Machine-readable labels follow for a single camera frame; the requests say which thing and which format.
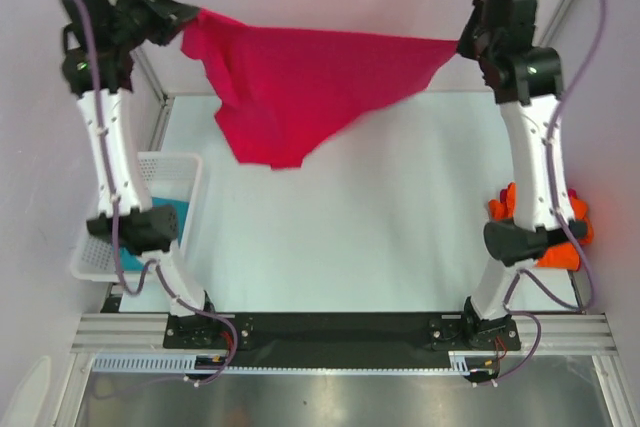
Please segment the white basket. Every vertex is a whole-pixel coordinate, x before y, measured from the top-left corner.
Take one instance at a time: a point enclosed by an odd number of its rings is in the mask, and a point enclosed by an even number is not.
[[[196,209],[202,159],[196,154],[163,152],[140,152],[138,159],[142,178],[152,197],[189,202],[180,241],[180,250],[185,253]],[[81,280],[117,282],[112,252],[110,244],[90,237],[87,229],[83,228],[71,264],[71,273]],[[140,278],[140,272],[127,272],[125,278],[127,281],[135,282]]]

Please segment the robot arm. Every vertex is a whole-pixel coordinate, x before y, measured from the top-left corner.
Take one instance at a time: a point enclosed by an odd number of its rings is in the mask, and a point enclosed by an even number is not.
[[[572,233],[586,235],[575,221],[567,196],[560,147],[560,125],[547,139],[562,94],[558,53],[533,47],[537,0],[474,0],[458,53],[478,62],[485,84],[494,92],[507,127],[517,185],[517,209],[508,221],[491,221],[484,239],[492,259],[465,304],[471,338],[492,335],[510,316],[504,300],[517,272],[530,269],[551,246],[567,241],[553,207],[546,144],[553,142],[554,190],[560,214]]]
[[[73,0],[61,1],[71,20],[63,29],[62,70],[70,90],[78,96],[99,185],[98,217],[87,221],[87,229],[92,236],[112,243],[117,218],[119,245],[143,262],[157,260],[167,284],[182,301],[210,311],[213,307],[205,291],[184,268],[175,210],[170,205],[152,206],[129,126],[131,50],[145,40],[168,44],[199,9],[172,0],[82,0],[98,54],[101,90],[96,94],[81,15]],[[70,48],[72,38],[78,47]],[[177,302],[171,303],[170,312],[185,324],[193,316]]]

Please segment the cable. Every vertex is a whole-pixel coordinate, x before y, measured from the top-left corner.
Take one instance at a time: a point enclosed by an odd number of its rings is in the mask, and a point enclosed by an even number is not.
[[[197,309],[195,307],[190,306],[189,304],[187,304],[185,301],[183,301],[182,299],[180,299],[179,296],[177,296],[175,294],[175,292],[170,288],[170,286],[168,285],[168,283],[166,282],[164,275],[162,274],[162,271],[160,270],[160,266],[158,265],[158,261],[153,259],[153,260],[149,260],[145,263],[143,269],[142,269],[142,273],[140,274],[140,280],[138,282],[138,286],[135,289],[131,289],[129,287],[129,285],[127,284],[127,281],[125,279],[125,275],[124,275],[124,269],[122,268],[122,262],[120,259],[120,239],[119,239],[119,214],[120,214],[120,210],[119,210],[119,206],[120,206],[120,197],[117,195],[117,190],[115,187],[115,181],[114,181],[114,176],[113,176],[113,171],[111,169],[111,162],[109,159],[109,151],[107,149],[107,143],[106,143],[106,135],[108,133],[108,130],[105,129],[104,127],[104,110],[103,110],[103,106],[102,106],[102,93],[101,93],[101,88],[100,88],[100,73],[99,73],[99,64],[98,64],[98,53],[97,53],[97,49],[96,49],[96,43],[95,43],[95,36],[93,33],[93,28],[91,25],[91,17],[89,15],[89,11],[87,9],[87,6],[84,4],[84,2],[82,0],[72,0],[74,2],[74,4],[76,5],[76,8],[78,9],[78,12],[80,14],[80,19],[82,22],[82,29],[87,41],[87,55],[88,55],[88,60],[89,60],[89,65],[90,65],[90,71],[91,71],[91,83],[92,83],[92,87],[93,87],[93,91],[94,91],[94,98],[95,98],[95,106],[96,106],[96,123],[97,123],[97,128],[98,128],[98,132],[99,132],[99,139],[100,139],[100,153],[102,156],[102,161],[104,164],[104,169],[105,169],[105,176],[107,179],[107,185],[109,188],[109,195],[111,196],[111,203],[112,203],[112,207],[113,207],[113,221],[112,221],[112,229],[111,229],[111,239],[112,239],[112,245],[113,245],[113,256],[114,256],[114,263],[115,263],[115,270],[116,270],[116,275],[118,277],[118,281],[120,282],[120,284],[122,285],[124,291],[132,296],[136,296],[139,295],[140,292],[142,291],[142,288],[144,287],[144,282],[146,279],[146,276],[151,268],[152,265],[156,265],[156,274],[158,275],[158,279],[160,280],[160,283],[162,284],[162,287],[167,291],[167,293],[169,294],[169,297],[171,297],[172,301],[177,302],[180,306],[182,306],[183,308],[198,314],[198,315],[202,315],[204,317],[209,317],[213,320],[216,320],[218,322],[223,323],[224,325],[226,325],[229,330],[231,331],[231,335],[233,337],[233,344],[231,349],[228,352],[228,355],[225,359],[225,362],[223,363],[223,365],[218,369],[217,372],[215,372],[214,374],[212,374],[210,377],[206,378],[205,380],[202,381],[195,381],[193,383],[194,387],[198,387],[199,385],[207,385],[211,382],[213,382],[215,379],[217,379],[221,373],[224,371],[224,369],[226,369],[229,364],[231,363],[231,361],[233,360],[233,357],[235,356],[236,350],[237,350],[237,345],[238,345],[238,334],[237,331],[235,329],[235,327],[233,326],[233,324],[231,322],[229,322],[229,320],[227,320],[226,318],[217,315],[217,314],[213,314],[210,312],[205,312],[203,310]],[[152,382],[146,382],[144,384],[140,384],[138,386],[136,386],[133,390],[137,390],[141,387],[150,385],[150,384],[155,384],[155,383],[159,383],[159,382],[164,382],[167,380],[176,380],[178,379],[177,377],[171,376],[171,377],[162,377],[159,379],[153,379]],[[122,392],[118,392],[115,394],[112,394],[112,396],[119,396],[122,395]]]
[[[496,351],[498,350],[498,348],[502,349],[502,355],[498,356],[498,362],[500,362],[502,359],[504,359],[507,356],[507,354],[509,353],[509,349],[507,349],[507,346],[502,341],[502,338],[500,336],[496,337],[495,344],[496,344]]]
[[[221,322],[222,324],[224,324],[225,326],[227,326],[229,328],[229,330],[231,331],[231,336],[233,338],[233,343],[232,343],[232,348],[229,351],[229,354],[227,355],[227,358],[225,359],[224,363],[222,364],[222,366],[220,367],[220,369],[212,374],[210,377],[201,380],[201,381],[196,381],[196,383],[194,384],[196,387],[199,385],[207,385],[210,384],[211,382],[213,382],[214,380],[216,380],[218,377],[220,377],[220,374],[222,374],[222,372],[224,371],[224,369],[226,369],[229,364],[231,363],[231,361],[233,360],[233,358],[236,355],[236,351],[238,348],[238,332],[236,331],[236,328],[233,326],[233,324],[231,322],[229,322],[229,320],[221,315],[212,313],[212,312],[207,312],[205,310],[200,310],[200,309],[196,309],[194,307],[191,307],[189,304],[187,304],[184,300],[182,300],[179,296],[176,295],[176,293],[171,289],[171,287],[169,286],[169,284],[167,284],[167,281],[164,278],[164,275],[162,274],[162,270],[160,269],[160,266],[156,267],[156,275],[158,276],[158,280],[160,281],[160,283],[162,284],[162,287],[164,288],[164,290],[167,291],[167,293],[169,294],[169,297],[171,297],[171,299],[173,301],[175,301],[178,305],[181,305],[182,307],[184,307],[185,309],[198,314],[198,315],[202,315],[204,317],[209,317],[210,319],[216,320],[218,322]]]
[[[547,171],[549,172],[549,188],[551,190],[551,203],[553,206],[553,210],[554,210],[556,219],[560,224],[560,227],[562,228],[562,230],[567,236],[567,239],[569,239],[569,242],[571,242],[573,247],[578,252],[580,261],[584,266],[584,270],[589,280],[589,289],[591,290],[591,296],[583,307],[578,306],[577,308],[571,309],[571,310],[577,310],[577,311],[587,310],[591,308],[593,305],[595,305],[597,301],[597,292],[596,292],[597,289],[595,288],[595,280],[594,280],[593,267],[591,265],[591,262],[587,258],[587,255],[585,254],[584,249],[580,245],[580,242],[578,242],[578,239],[576,239],[576,237],[573,235],[573,233],[569,229],[569,225],[567,224],[567,221],[563,217],[562,212],[560,210],[558,182],[557,182],[556,171],[555,171],[556,166],[555,166],[555,160],[553,156],[553,149],[554,149],[554,143],[555,143],[553,136],[555,134],[556,129],[558,128],[558,120],[560,119],[560,117],[562,116],[563,112],[566,109],[567,99],[571,97],[571,95],[575,91],[576,86],[584,76],[584,73],[586,72],[587,68],[589,67],[589,65],[591,65],[591,62],[593,61],[595,53],[598,50],[600,43],[602,42],[602,37],[604,35],[606,23],[607,23],[607,0],[600,0],[600,15],[599,15],[598,28],[596,30],[596,34],[593,38],[593,41],[591,42],[591,46],[589,47],[589,51],[587,52],[587,55],[585,56],[584,60],[580,64],[580,67],[578,68],[576,75],[574,76],[573,80],[569,84],[569,87],[567,87],[567,90],[563,93],[560,101],[558,102],[558,105],[556,106],[551,116],[549,127],[547,129],[547,136],[545,139],[546,140],[545,142],[546,163],[547,163]],[[534,280],[534,282],[536,282],[536,280],[539,280],[533,273],[530,273],[529,277],[531,278],[531,280]],[[557,298],[554,298],[555,296],[550,296],[547,292],[545,293],[554,302],[559,303],[557,302]]]
[[[556,304],[558,304],[558,305],[560,305],[560,306],[562,306],[562,307],[564,307],[566,309],[569,309],[569,310],[572,310],[572,311],[576,311],[576,312],[582,312],[582,311],[585,311],[585,310],[589,309],[590,307],[592,307],[596,303],[597,293],[596,293],[596,287],[595,287],[595,281],[594,281],[594,275],[593,275],[593,267],[591,266],[591,262],[589,262],[589,259],[587,258],[586,254],[584,252],[584,249],[582,248],[582,246],[578,242],[578,239],[576,239],[576,237],[573,235],[573,233],[569,229],[569,225],[567,224],[567,221],[564,219],[564,217],[562,215],[562,211],[560,209],[560,198],[559,198],[559,194],[558,194],[558,181],[557,181],[557,178],[556,178],[555,161],[554,161],[554,158],[553,158],[553,147],[554,147],[553,136],[554,136],[555,130],[557,128],[558,120],[560,119],[560,116],[562,115],[562,113],[566,109],[567,99],[569,99],[571,97],[571,95],[573,94],[573,92],[574,92],[574,90],[576,88],[576,85],[578,85],[578,82],[580,82],[580,80],[582,79],[582,77],[583,77],[584,73],[586,72],[587,68],[589,67],[589,65],[591,65],[591,62],[593,61],[594,55],[595,55],[596,51],[598,50],[598,47],[600,46],[600,43],[602,41],[602,36],[604,34],[606,22],[607,22],[607,0],[600,0],[600,15],[599,15],[598,28],[596,30],[596,34],[595,34],[595,36],[593,38],[593,41],[591,42],[591,46],[589,47],[589,51],[587,52],[587,55],[585,56],[584,60],[580,64],[580,67],[578,68],[578,71],[576,72],[576,75],[574,76],[573,80],[569,84],[569,87],[567,87],[567,90],[562,95],[562,98],[558,102],[558,105],[556,106],[556,108],[555,108],[555,110],[554,110],[554,112],[553,112],[553,114],[551,116],[551,120],[549,122],[549,127],[547,129],[547,136],[545,138],[545,154],[546,154],[545,155],[545,160],[546,160],[546,164],[547,164],[547,171],[549,172],[549,188],[551,190],[551,203],[552,203],[552,206],[553,206],[554,215],[555,215],[558,223],[560,224],[562,230],[566,234],[567,239],[569,240],[569,242],[571,242],[573,247],[578,252],[578,255],[580,257],[582,265],[584,266],[585,272],[587,274],[587,278],[589,280],[589,289],[591,290],[591,296],[590,296],[589,300],[584,304],[584,306],[571,305],[571,304],[563,301],[562,299],[560,299],[553,292],[551,292],[551,290],[549,290],[544,285],[544,283],[533,272],[531,272],[529,270],[526,270],[526,269],[519,270],[518,273],[516,274],[516,276],[514,277],[513,281],[511,282],[511,285],[509,286],[509,289],[507,290],[507,294],[505,295],[505,298],[504,298],[502,304],[504,306],[504,309],[509,314],[511,314],[511,315],[521,315],[521,316],[528,317],[529,319],[531,319],[536,325],[536,337],[535,337],[535,339],[533,341],[533,345],[531,346],[531,349],[529,350],[529,352],[527,353],[525,358],[518,365],[516,365],[513,369],[511,369],[510,371],[500,375],[498,377],[498,380],[502,380],[502,379],[506,379],[508,377],[511,377],[513,374],[515,374],[520,369],[522,369],[522,367],[524,367],[524,365],[529,360],[531,360],[531,358],[533,358],[533,355],[538,350],[538,347],[540,346],[540,341],[542,339],[542,324],[540,323],[540,320],[534,314],[532,314],[531,312],[525,312],[525,311],[512,311],[508,307],[509,301],[511,300],[511,296],[513,295],[513,292],[515,291],[515,288],[518,285],[518,282],[520,281],[520,276],[521,275],[524,274],[527,277],[529,277],[542,290],[542,292],[544,292],[544,294],[547,295],[547,297],[549,297]],[[482,384],[479,384],[479,385],[492,385],[492,384],[491,383],[482,383]]]

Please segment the orange glove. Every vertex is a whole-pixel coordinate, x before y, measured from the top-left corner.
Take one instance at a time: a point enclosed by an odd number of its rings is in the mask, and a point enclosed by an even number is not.
[[[516,184],[509,184],[506,189],[506,195],[501,200],[489,201],[489,213],[494,220],[510,219],[516,209]],[[593,226],[587,216],[589,206],[583,200],[569,196],[571,207],[573,207],[574,215],[577,220],[583,220],[587,223],[587,236],[580,239],[580,245],[587,245],[593,241]],[[551,267],[556,269],[578,270],[580,268],[580,256],[576,249],[567,242],[556,245],[547,250],[536,264],[538,267]]]

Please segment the red cloth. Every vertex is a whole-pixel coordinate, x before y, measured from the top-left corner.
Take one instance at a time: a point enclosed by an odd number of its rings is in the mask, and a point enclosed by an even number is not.
[[[300,167],[365,112],[421,90],[455,52],[450,40],[251,27],[202,10],[182,51],[203,62],[239,162]]]

